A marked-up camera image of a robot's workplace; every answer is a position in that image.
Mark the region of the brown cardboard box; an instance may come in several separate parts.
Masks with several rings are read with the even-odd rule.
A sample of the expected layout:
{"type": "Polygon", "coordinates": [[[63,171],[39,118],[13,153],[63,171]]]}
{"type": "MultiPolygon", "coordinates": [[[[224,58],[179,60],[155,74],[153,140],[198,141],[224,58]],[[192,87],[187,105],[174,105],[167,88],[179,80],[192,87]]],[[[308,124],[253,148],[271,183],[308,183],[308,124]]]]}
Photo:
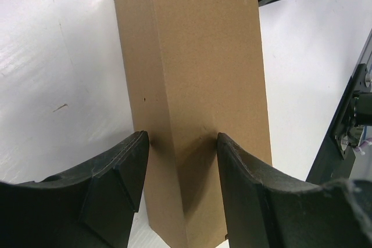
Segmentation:
{"type": "Polygon", "coordinates": [[[149,135],[145,203],[170,247],[227,229],[218,133],[271,163],[258,0],[115,0],[135,130],[149,135]]]}

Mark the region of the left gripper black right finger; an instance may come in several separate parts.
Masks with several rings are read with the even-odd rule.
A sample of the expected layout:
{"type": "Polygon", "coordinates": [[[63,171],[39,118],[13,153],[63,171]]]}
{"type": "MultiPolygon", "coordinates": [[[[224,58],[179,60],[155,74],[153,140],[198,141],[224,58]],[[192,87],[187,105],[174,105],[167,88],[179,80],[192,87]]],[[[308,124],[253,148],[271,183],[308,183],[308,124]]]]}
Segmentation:
{"type": "Polygon", "coordinates": [[[230,247],[371,246],[370,181],[301,181],[224,133],[217,159],[230,247]]]}

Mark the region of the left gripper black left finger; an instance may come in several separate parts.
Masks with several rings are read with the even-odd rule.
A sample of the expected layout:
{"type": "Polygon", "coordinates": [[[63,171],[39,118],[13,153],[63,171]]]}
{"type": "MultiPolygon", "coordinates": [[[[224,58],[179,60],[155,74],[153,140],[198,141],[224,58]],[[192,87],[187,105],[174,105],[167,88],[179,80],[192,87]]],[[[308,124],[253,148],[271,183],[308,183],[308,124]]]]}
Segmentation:
{"type": "Polygon", "coordinates": [[[127,247],[148,156],[138,131],[40,182],[2,182],[1,246],[127,247]]]}

